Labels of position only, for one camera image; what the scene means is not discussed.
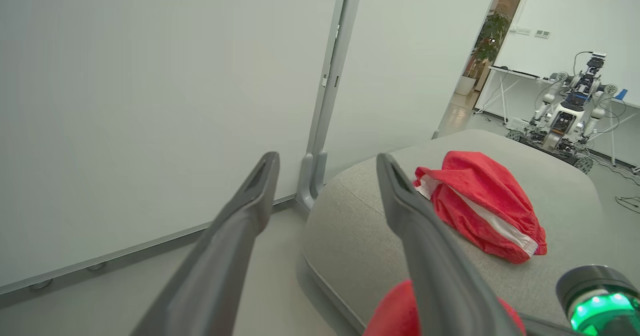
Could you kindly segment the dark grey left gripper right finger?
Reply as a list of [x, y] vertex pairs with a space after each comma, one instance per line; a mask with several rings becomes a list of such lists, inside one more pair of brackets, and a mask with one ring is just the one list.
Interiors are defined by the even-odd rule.
[[387, 224], [402, 242], [422, 336], [522, 336], [393, 156], [378, 154], [375, 166]]

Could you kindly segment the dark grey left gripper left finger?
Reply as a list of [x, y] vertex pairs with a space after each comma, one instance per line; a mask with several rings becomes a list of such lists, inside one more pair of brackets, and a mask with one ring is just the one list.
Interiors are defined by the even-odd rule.
[[269, 224], [281, 160], [265, 153], [130, 336], [233, 336], [256, 238]]

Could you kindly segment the plain red garment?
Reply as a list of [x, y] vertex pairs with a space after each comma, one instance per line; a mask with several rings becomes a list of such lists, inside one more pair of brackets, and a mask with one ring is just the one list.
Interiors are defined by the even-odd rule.
[[518, 313], [468, 265], [411, 269], [378, 304], [363, 336], [526, 336]]

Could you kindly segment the red garment with white stripe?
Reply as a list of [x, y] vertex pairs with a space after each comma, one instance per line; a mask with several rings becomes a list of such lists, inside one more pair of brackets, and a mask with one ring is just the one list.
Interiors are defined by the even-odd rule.
[[483, 153], [450, 151], [440, 169], [417, 167], [413, 187], [478, 249], [522, 264], [547, 253], [546, 231], [514, 175]]

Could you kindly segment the grey fabric sofa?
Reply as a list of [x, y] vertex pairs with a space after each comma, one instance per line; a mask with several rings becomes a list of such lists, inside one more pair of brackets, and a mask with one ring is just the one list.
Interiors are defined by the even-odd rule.
[[[412, 177], [416, 167], [441, 167], [448, 151], [476, 151], [505, 166], [530, 199], [546, 231], [547, 254], [512, 264], [482, 252], [457, 233], [459, 246], [499, 297], [517, 311], [568, 326], [556, 284], [572, 268], [612, 267], [640, 290], [640, 220], [606, 213], [597, 189], [576, 167], [480, 129], [393, 152]], [[302, 250], [317, 280], [362, 332], [394, 285], [409, 277], [402, 242], [388, 227], [370, 158], [327, 183], [308, 216]]]

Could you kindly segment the grey partition foot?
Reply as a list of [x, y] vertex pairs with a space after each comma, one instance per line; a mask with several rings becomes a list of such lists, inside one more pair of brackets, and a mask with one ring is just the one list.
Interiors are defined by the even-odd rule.
[[314, 205], [314, 197], [311, 193], [311, 185], [313, 184], [313, 165], [313, 154], [307, 153], [304, 155], [301, 162], [301, 170], [295, 195], [297, 202], [307, 212], [309, 212]]
[[327, 164], [328, 153], [325, 150], [322, 150], [315, 157], [314, 168], [312, 172], [311, 178], [311, 196], [313, 199], [317, 199], [318, 195], [322, 192], [324, 188], [324, 178], [326, 174], [326, 164]]

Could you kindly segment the white plant pot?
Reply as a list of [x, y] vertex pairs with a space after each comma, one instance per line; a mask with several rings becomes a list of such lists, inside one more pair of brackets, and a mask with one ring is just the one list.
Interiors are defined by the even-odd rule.
[[476, 83], [478, 82], [477, 78], [460, 76], [457, 85], [455, 86], [455, 94], [459, 94], [461, 96], [468, 96], [471, 92], [473, 92]]

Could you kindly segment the white wheeled background robot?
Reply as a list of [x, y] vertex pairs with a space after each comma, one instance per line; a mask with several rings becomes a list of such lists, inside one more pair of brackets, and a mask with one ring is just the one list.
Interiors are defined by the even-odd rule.
[[506, 138], [542, 151], [588, 174], [594, 161], [586, 145], [597, 134], [596, 126], [605, 116], [618, 87], [603, 84], [599, 71], [606, 54], [589, 52], [586, 70], [574, 75], [558, 72], [551, 76], [541, 105], [522, 129], [512, 129]]

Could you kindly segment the white long table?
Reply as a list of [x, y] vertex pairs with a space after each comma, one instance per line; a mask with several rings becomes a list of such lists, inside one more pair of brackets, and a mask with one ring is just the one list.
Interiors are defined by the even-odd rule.
[[[490, 67], [475, 108], [508, 121], [514, 118], [529, 122], [550, 84], [521, 72]], [[640, 108], [612, 100], [595, 129], [598, 134], [587, 144], [592, 151], [640, 167]]]

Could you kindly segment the green potted plant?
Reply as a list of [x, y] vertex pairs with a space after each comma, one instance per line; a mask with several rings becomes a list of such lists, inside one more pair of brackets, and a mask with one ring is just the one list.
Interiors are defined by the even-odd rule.
[[510, 25], [511, 19], [505, 12], [499, 9], [490, 10], [473, 47], [471, 64], [484, 60], [494, 62]]

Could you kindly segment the grey partition bottom rail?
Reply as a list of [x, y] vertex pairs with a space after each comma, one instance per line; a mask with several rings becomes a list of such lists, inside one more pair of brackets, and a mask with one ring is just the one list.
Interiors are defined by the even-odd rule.
[[[92, 200], [41, 202], [0, 216], [0, 302], [50, 292], [85, 281], [124, 265], [137, 256], [148, 257], [175, 240], [205, 229], [210, 222], [176, 206], [147, 207], [148, 215], [127, 210], [111, 214]], [[105, 261], [105, 267], [87, 267]], [[32, 292], [29, 286], [53, 279], [50, 286]]]

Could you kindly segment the grey double partition post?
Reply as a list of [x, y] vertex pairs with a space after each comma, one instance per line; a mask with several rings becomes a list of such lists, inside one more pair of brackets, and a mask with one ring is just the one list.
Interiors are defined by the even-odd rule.
[[313, 155], [313, 169], [318, 153], [322, 150], [327, 151], [325, 144], [330, 121], [338, 98], [339, 85], [343, 78], [343, 69], [360, 2], [361, 0], [335, 0], [334, 3], [306, 151]]

